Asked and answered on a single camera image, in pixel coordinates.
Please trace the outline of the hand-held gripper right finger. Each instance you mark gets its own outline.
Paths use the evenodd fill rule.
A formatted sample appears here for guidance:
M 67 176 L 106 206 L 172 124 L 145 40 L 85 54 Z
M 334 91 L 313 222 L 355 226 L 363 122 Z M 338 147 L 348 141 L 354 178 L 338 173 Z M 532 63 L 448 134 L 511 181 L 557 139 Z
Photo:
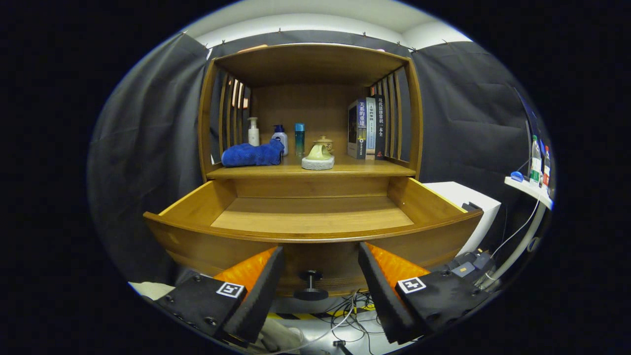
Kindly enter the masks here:
M 442 332 L 491 296 L 454 271 L 429 272 L 366 242 L 359 244 L 358 263 L 390 343 Z

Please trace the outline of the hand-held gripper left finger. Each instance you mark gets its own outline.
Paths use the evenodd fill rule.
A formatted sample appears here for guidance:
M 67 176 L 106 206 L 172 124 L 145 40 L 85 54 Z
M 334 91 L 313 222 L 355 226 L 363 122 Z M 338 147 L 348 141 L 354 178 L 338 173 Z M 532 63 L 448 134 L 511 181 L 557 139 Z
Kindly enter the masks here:
M 203 336 L 246 348 L 257 341 L 284 264 L 279 246 L 216 277 L 195 274 L 157 299 L 156 308 Z

